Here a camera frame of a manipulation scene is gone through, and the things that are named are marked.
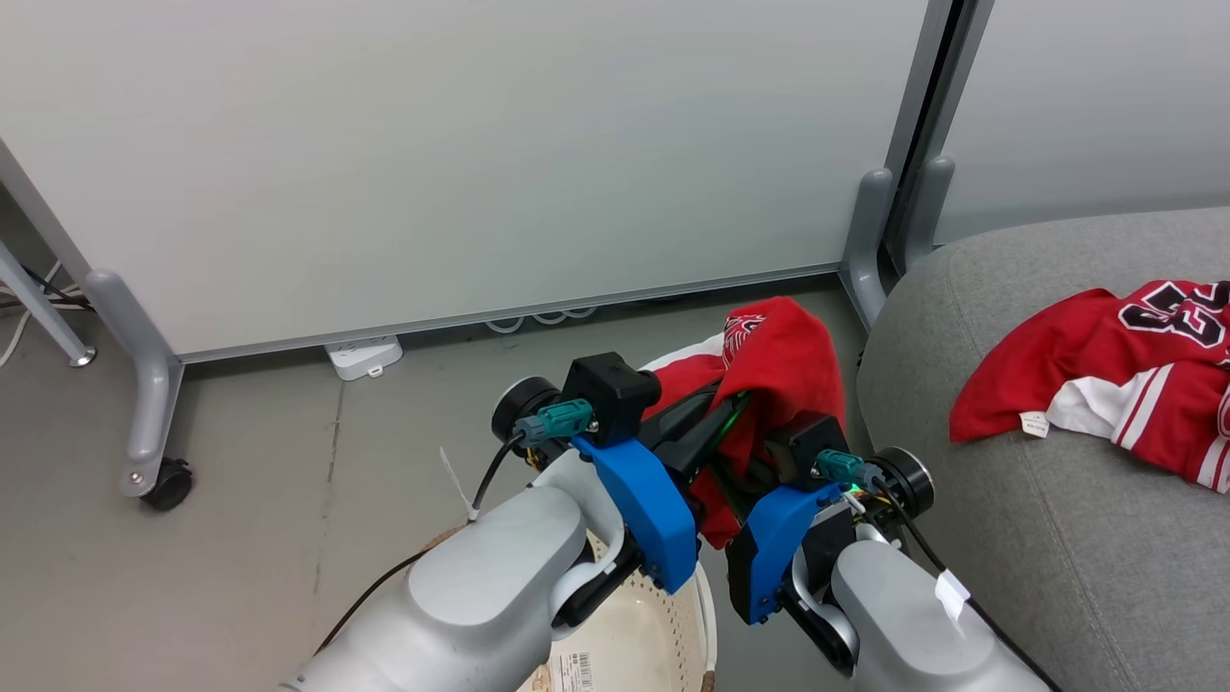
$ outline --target sofa cushion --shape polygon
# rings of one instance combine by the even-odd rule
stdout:
[[[954,446],[948,413],[1038,310],[1153,278],[1230,278],[1230,208],[1098,216],[978,235],[893,290],[859,375],[871,439],[914,452],[920,526],[996,621],[1069,691],[1230,690],[1230,498],[1109,442],[1052,429]]]

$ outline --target black cable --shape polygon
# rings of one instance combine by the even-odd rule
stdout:
[[[918,542],[919,548],[922,548],[922,553],[926,554],[926,559],[931,560],[931,564],[935,565],[935,569],[940,572],[947,572],[948,568],[943,565],[943,560],[940,559],[940,556],[935,554],[935,551],[931,549],[931,546],[926,542],[926,538],[922,538],[922,532],[920,532],[919,529],[914,526],[914,520],[911,520],[910,516],[905,514],[905,510],[902,509],[902,504],[898,503],[897,498],[893,497],[893,493],[888,489],[888,484],[884,483],[884,481],[881,478],[875,478],[872,483],[875,483],[876,488],[878,488],[883,493],[888,503],[893,505],[893,510],[897,513],[897,516],[902,517],[902,521],[905,524],[905,529],[910,531],[910,535],[914,536],[914,541]],[[973,608],[973,611],[978,613],[979,617],[983,618],[986,626],[991,628],[991,632],[995,633],[995,637],[998,637],[999,640],[1002,642],[1004,645],[1009,648],[1009,650],[1016,654],[1016,658],[1021,659],[1021,663],[1028,666],[1028,669],[1033,671],[1033,675],[1038,676],[1038,680],[1041,680],[1047,687],[1049,687],[1054,692],[1063,692],[1063,688],[1059,687],[1059,683],[1052,680],[1050,676],[1047,675],[1047,671],[1042,670],[1042,666],[1039,666],[1037,661],[1031,659],[1030,655],[1026,654],[1025,650],[1021,649],[1021,647],[1018,647],[1017,643],[1014,642],[1012,638],[1009,637],[1006,632],[1004,632],[1004,629],[999,626],[999,623],[996,623],[995,619],[991,618],[991,616],[988,615],[985,610],[983,610],[982,605],[979,605],[973,596],[970,596],[968,601],[969,601],[969,607]]]
[[[499,471],[499,465],[504,463],[504,457],[513,451],[513,446],[520,442],[525,438],[524,434],[518,433],[508,439],[508,442],[501,445],[499,451],[496,452],[496,458],[491,460],[491,466],[487,467],[487,474],[482,477],[482,483],[478,484],[478,492],[474,494],[474,511],[477,513],[478,508],[482,505],[483,497],[487,495],[487,488],[491,487],[491,481],[496,478],[496,472]]]
[[[348,611],[346,611],[346,615],[342,616],[342,619],[337,621],[337,624],[335,624],[333,629],[330,631],[328,637],[326,637],[325,640],[321,642],[320,648],[316,649],[316,653],[319,654],[319,653],[323,651],[325,647],[328,647],[330,644],[333,643],[333,638],[337,637],[338,632],[342,632],[342,627],[346,624],[346,622],[348,619],[351,619],[351,616],[354,615],[354,611],[358,611],[359,606],[362,606],[363,602],[368,600],[368,596],[371,596],[371,594],[374,594],[375,590],[379,589],[381,584],[384,584],[385,581],[389,581],[389,578],[391,578],[392,575],[397,574],[399,572],[401,572],[401,570],[408,568],[410,565],[417,563],[418,558],[422,558],[426,554],[427,554],[427,551],[419,551],[418,553],[415,553],[412,557],[406,558],[405,560],[397,563],[397,567],[395,567],[391,570],[384,573],[384,576],[381,576],[380,579],[375,580],[371,584],[371,586],[368,586],[368,590],[364,591],[362,596],[359,596],[359,600],[355,601],[354,605],[351,606],[351,608]]]
[[[54,297],[52,300],[48,300],[48,302],[50,302],[53,305],[80,305],[81,309],[84,309],[84,310],[93,311],[93,307],[91,307],[90,305],[81,305],[81,302],[76,301],[76,299],[60,300],[59,297]],[[26,304],[22,302],[21,300],[9,300],[9,301],[5,301],[5,302],[0,302],[0,310],[7,310],[9,307],[25,307],[25,306],[26,306]]]
[[[879,520],[876,519],[876,514],[875,513],[872,513],[872,511],[868,510],[868,511],[866,511],[866,513],[862,514],[862,519],[863,519],[863,521],[866,521],[867,524],[870,524],[872,529],[875,529],[876,531],[878,531],[879,535],[884,537],[884,540],[888,540],[888,532],[884,531],[883,525],[881,525]]]
[[[59,288],[55,288],[54,285],[50,284],[50,281],[48,281],[46,278],[38,275],[38,273],[36,273],[34,269],[27,267],[26,264],[21,264],[21,268],[26,269],[26,273],[30,274],[30,278],[32,278],[36,281],[38,281],[38,284],[42,285],[43,288],[46,288],[47,290],[50,290],[52,293],[54,293],[54,294],[59,295],[60,297],[63,297],[65,302],[71,302],[74,305],[85,305],[85,304],[89,302],[89,300],[86,300],[84,297],[73,297],[68,293],[60,290]]]

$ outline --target basket label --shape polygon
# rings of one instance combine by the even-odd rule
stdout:
[[[595,692],[589,651],[551,658],[551,692]]]

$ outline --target white partition wall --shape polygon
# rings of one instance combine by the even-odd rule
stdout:
[[[1230,4],[995,0],[935,240],[1230,204]]]
[[[0,139],[218,358],[835,268],[925,9],[9,0]]]

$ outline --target black wheel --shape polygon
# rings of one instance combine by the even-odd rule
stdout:
[[[141,495],[141,503],[156,511],[167,513],[178,508],[188,493],[192,493],[192,472],[188,470],[188,462],[162,457],[157,481],[149,493]]]

